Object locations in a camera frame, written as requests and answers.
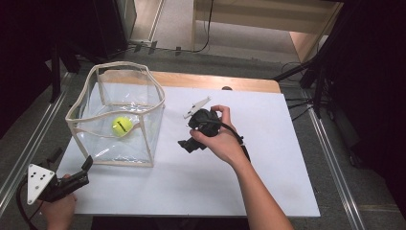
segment black cable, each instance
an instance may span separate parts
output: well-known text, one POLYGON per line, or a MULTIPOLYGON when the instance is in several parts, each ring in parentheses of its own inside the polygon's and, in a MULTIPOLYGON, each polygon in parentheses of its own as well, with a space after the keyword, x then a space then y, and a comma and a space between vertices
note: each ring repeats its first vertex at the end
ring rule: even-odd
POLYGON ((285 99, 285 101, 308 101, 308 99, 305 99, 305 98, 285 99))
POLYGON ((224 124, 224 123, 222 123, 222 122, 213 121, 213 120, 199 120, 198 122, 199 122, 199 123, 218 124, 218 125, 221 125, 222 127, 227 128, 228 130, 230 130, 230 131, 233 133, 233 135, 237 138, 237 141, 238 141, 239 145, 241 146, 242 151, 244 152, 244 154, 245 154, 245 156, 247 157, 248 161, 251 162, 251 158, 250 158, 250 155, 248 154, 248 150, 247 150, 247 148, 245 147, 244 142, 242 141, 243 137, 242 137, 242 136, 239 136, 238 133, 237 133, 232 127, 230 127, 230 126, 228 126, 227 124, 224 124))
POLYGON ((297 107, 297 106, 301 106, 301 105, 305 105, 305 104, 308 104, 308 101, 306 101, 306 102, 304 102, 304 103, 292 104, 292 105, 289 105, 287 108, 288 108, 288 109, 291 109, 291 108, 294 108, 294 107, 297 107))
MULTIPOLYGON (((299 65, 302 66, 302 64, 301 64, 300 62, 298 62, 298 61, 287 62, 286 64, 284 64, 284 65, 282 66, 282 68, 281 68, 281 74, 283 74, 283 68, 284 68, 286 65, 293 64, 293 63, 299 64, 299 65)), ((299 80, 291 80, 290 78, 286 78, 286 80, 288 80, 288 81, 294 81, 294 82, 298 82, 298 81, 299 81, 299 80)))
POLYGON ((196 54, 196 53, 199 53, 199 52, 202 52, 204 49, 206 49, 206 47, 208 46, 208 44, 209 44, 209 40, 210 40, 210 25, 211 25, 211 22, 212 22, 212 13, 213 13, 213 3, 214 3, 214 0, 212 0, 212 4, 211 4, 211 6, 210 6, 210 14, 209 14, 209 21, 208 21, 208 27, 207 27, 207 32, 206 32, 206 27, 205 27, 205 32, 206 32, 206 35, 207 35, 207 40, 206 40, 206 44, 203 46, 203 48, 201 48, 200 50, 197 50, 197 51, 192 51, 192 50, 173 50, 173 49, 167 49, 167 48, 152 48, 152 47, 148 47, 148 46, 141 46, 141 48, 147 48, 147 49, 149 49, 149 50, 157 50, 157 51, 171 51, 171 52, 176 52, 176 53, 192 53, 192 54, 196 54))
POLYGON ((30 227, 30 230, 37 230, 37 228, 31 223, 31 219, 27 217, 27 214, 25 213, 24 208, 23 208, 23 204, 21 202, 21 191, 22 191, 24 185, 26 185, 27 183, 28 183, 28 178, 25 175, 24 179, 21 180, 20 184, 18 185, 17 191, 15 193, 15 198, 16 198, 16 201, 17 201, 18 210, 20 211, 20 214, 21 214, 22 218, 24 219, 24 221, 30 227))
POLYGON ((296 116, 295 118, 292 119, 292 122, 295 121, 296 119, 302 117, 302 115, 304 115, 308 109, 312 108, 313 106, 308 107, 305 111, 303 111, 301 114, 299 114, 298 116, 296 116))
POLYGON ((38 205, 38 208, 35 210, 35 212, 30 216, 29 220, 33 219, 33 217, 38 213, 39 209, 41 209, 42 204, 44 204, 44 201, 42 200, 41 203, 38 205))

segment clear plastic bin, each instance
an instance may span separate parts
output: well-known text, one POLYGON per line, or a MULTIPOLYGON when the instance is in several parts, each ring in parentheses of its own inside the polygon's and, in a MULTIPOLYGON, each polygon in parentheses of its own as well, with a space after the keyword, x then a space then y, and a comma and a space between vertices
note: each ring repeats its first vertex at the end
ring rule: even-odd
POLYGON ((146 66, 112 62, 91 69, 65 119, 95 164, 153 167, 164 101, 146 66))

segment tennis ball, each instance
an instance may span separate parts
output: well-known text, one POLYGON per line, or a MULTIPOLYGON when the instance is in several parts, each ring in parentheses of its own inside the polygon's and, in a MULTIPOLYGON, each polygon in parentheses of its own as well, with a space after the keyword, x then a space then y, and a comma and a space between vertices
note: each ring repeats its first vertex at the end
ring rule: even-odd
POLYGON ((126 135, 132 129, 132 123, 127 117, 118 117, 111 124, 114 134, 119 137, 126 135))

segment aluminum rail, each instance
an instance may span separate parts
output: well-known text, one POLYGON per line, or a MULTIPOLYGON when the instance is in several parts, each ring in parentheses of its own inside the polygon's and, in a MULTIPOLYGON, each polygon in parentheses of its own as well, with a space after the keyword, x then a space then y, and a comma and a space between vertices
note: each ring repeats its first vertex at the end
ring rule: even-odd
MULTIPOLYGON (((303 92, 306 98, 310 98, 305 91, 303 92)), ((331 175, 334 180, 335 186, 337 187, 338 194, 341 197, 341 201, 343 202, 343 206, 344 209, 346 210, 347 217, 349 218, 350 225, 354 230, 364 230, 366 229, 364 221, 361 218, 356 202, 350 191, 350 187, 347 184, 346 178, 344 177, 344 174, 341 171, 340 165, 337 161, 337 158, 335 157, 334 149, 328 140, 322 119, 319 119, 317 117, 313 108, 309 108, 308 111, 311 121, 316 130, 317 136, 319 137, 319 141, 322 146, 323 153, 325 154, 328 167, 331 171, 331 175)))
POLYGON ((59 111, 60 105, 65 99, 67 89, 72 80, 71 73, 66 73, 61 81, 61 92, 54 103, 50 103, 42 116, 41 121, 36 127, 33 135, 27 143, 27 146, 21 152, 20 157, 16 161, 9 176, 0 189, 0 218, 3 216, 11 198, 13 197, 15 190, 18 187, 22 177, 24 176, 28 166, 34 158, 38 147, 44 138, 45 134, 52 121, 54 120, 56 113, 59 111))

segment white table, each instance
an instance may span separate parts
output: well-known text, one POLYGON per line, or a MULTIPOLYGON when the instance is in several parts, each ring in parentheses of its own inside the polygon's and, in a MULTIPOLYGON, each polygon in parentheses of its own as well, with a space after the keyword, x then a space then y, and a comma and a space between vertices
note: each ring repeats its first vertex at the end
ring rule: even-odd
MULTIPOLYGON (((237 178, 209 149, 189 154, 177 144, 190 138, 182 115, 207 96, 205 106, 231 107, 252 164, 290 217, 319 217, 283 94, 164 87, 166 108, 154 168, 94 165, 90 183, 76 191, 77 214, 122 216, 242 217, 237 178)), ((79 171, 84 157, 72 139, 58 176, 79 171)))

